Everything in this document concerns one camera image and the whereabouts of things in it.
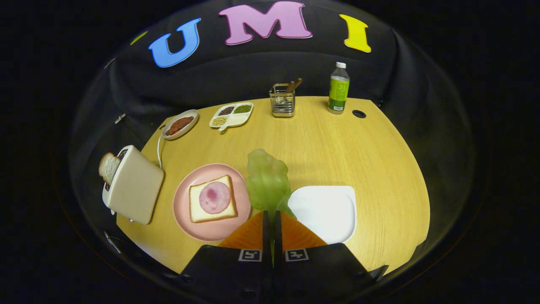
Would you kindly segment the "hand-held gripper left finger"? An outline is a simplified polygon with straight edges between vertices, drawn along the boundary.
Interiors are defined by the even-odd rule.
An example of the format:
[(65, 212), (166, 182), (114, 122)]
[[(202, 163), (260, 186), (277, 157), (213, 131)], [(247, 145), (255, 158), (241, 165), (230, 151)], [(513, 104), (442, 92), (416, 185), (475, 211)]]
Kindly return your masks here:
[(265, 302), (272, 289), (268, 212), (259, 213), (257, 248), (204, 245), (179, 275), (179, 288), (193, 302)]

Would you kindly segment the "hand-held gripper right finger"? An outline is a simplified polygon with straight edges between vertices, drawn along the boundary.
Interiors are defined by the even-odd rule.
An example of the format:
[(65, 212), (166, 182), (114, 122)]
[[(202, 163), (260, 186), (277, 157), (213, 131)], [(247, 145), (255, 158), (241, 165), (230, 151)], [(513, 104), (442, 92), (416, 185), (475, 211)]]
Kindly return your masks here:
[(367, 271), (345, 244), (326, 244), (282, 212), (275, 215), (273, 267), (276, 302), (348, 302), (388, 269)]

